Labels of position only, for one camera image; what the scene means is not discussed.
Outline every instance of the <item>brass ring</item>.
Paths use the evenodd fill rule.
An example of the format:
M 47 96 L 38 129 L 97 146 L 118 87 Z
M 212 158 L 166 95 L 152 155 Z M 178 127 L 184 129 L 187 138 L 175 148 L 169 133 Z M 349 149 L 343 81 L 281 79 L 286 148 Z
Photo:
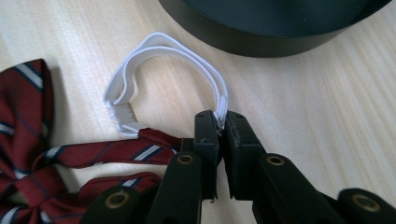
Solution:
M 177 161 L 178 161 L 178 163 L 187 165 L 187 164 L 192 163 L 194 161 L 194 158 L 190 155 L 181 155 L 181 156 L 177 157 Z
M 119 191 L 110 194 L 106 198 L 106 206 L 111 209 L 123 207 L 129 201 L 129 194 L 125 191 Z
M 362 194 L 355 194 L 352 196 L 352 201 L 354 204 L 368 212 L 379 212 L 381 206 L 374 199 L 369 198 Z
M 278 166 L 285 164 L 285 161 L 282 158 L 278 157 L 278 156 L 270 156 L 270 157 L 267 158 L 267 161 L 270 164 L 278 165 Z

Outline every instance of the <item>wooden table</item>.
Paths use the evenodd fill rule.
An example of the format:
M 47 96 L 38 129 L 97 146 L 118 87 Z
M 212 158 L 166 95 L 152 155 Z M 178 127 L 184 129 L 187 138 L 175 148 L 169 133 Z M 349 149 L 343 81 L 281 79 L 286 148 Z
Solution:
M 290 158 L 320 191 L 362 188 L 396 205 L 396 2 L 306 53 L 248 58 L 214 49 L 183 30 L 157 0 L 0 1 L 0 70 L 43 58 L 53 74 L 56 120 L 50 143 L 125 138 L 102 102 L 124 57 L 165 32 L 223 74 L 230 110 L 245 115 L 269 152 Z M 160 57 L 137 70 L 138 119 L 179 137 L 214 107 L 191 66 Z M 123 172 L 133 172 L 125 168 Z M 219 200 L 202 223 L 255 223 L 251 203 L 229 200 L 222 164 Z

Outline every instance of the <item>red fabric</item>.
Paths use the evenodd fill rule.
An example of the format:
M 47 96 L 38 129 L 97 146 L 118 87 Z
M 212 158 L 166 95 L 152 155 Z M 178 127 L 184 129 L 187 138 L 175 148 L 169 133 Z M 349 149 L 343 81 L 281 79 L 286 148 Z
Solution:
M 71 168 L 104 162 L 167 164 L 181 140 L 145 129 L 134 140 L 48 149 L 53 111 L 50 71 L 43 60 L 0 73 L 0 223 L 79 223 L 104 190 L 124 185 L 144 191 L 160 178 L 153 173 L 90 180 L 68 193 L 55 163 Z M 28 204 L 11 203 L 19 191 Z

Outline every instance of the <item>white stripe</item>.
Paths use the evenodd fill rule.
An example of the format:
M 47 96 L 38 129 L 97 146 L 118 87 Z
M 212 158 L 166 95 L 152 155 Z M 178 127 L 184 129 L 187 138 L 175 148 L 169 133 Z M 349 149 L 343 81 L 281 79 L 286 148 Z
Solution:
M 17 213 L 17 211 L 20 209 L 21 207 L 14 207 L 13 209 L 9 210 L 1 219 L 0 224 L 8 224 L 11 223 L 12 218 L 14 218 L 15 213 Z
M 127 180 L 127 181 L 125 181 L 125 183 L 123 183 L 122 185 L 123 185 L 124 187 L 131 187 L 132 184 L 134 184 L 134 182 L 136 182 L 136 179 Z
M 53 147 L 52 149 L 48 150 L 46 153 L 46 158 L 48 160 L 52 159 L 56 153 L 59 151 L 60 147 Z
M 39 89 L 43 89 L 43 79 L 39 77 L 36 73 L 34 73 L 28 66 L 21 63 L 16 65 L 18 69 L 20 69 L 27 78 L 29 78 Z
M 145 159 L 149 154 L 155 152 L 158 148 L 158 146 L 152 146 L 149 149 L 147 149 L 146 151 L 144 151 L 142 154 L 140 154 L 138 157 L 135 158 L 136 161 L 142 161 L 143 159 Z
M 27 174 L 24 174 L 24 173 L 22 173 L 22 172 L 19 171 L 19 170 L 14 170 L 14 175 L 15 175 L 18 179 L 22 179 L 22 178 L 24 178 L 24 177 L 27 176 Z
M 0 124 L 0 131 L 8 133 L 9 135 L 14 135 L 14 129 L 12 129 L 4 124 Z
M 41 220 L 44 222 L 44 223 L 52 223 L 51 222 L 51 220 L 50 220 L 50 218 L 49 218 L 49 216 L 47 216 L 47 214 L 45 213 L 45 212 L 40 212 L 40 217 L 41 217 Z

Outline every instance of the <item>white elastic strap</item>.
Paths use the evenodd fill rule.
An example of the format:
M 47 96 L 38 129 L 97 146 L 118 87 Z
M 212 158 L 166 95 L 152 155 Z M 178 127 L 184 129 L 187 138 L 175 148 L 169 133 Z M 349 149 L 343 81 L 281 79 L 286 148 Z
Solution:
M 117 121 L 117 130 L 136 138 L 140 129 L 147 128 L 137 122 L 133 116 L 132 108 L 128 104 L 134 96 L 134 70 L 143 61 L 161 55 L 182 59 L 195 67 L 206 78 L 216 99 L 216 108 L 213 112 L 219 127 L 222 127 L 227 114 L 228 92 L 221 74 L 210 63 L 171 36 L 154 33 L 126 57 L 107 85 L 104 101 L 111 111 L 110 116 Z

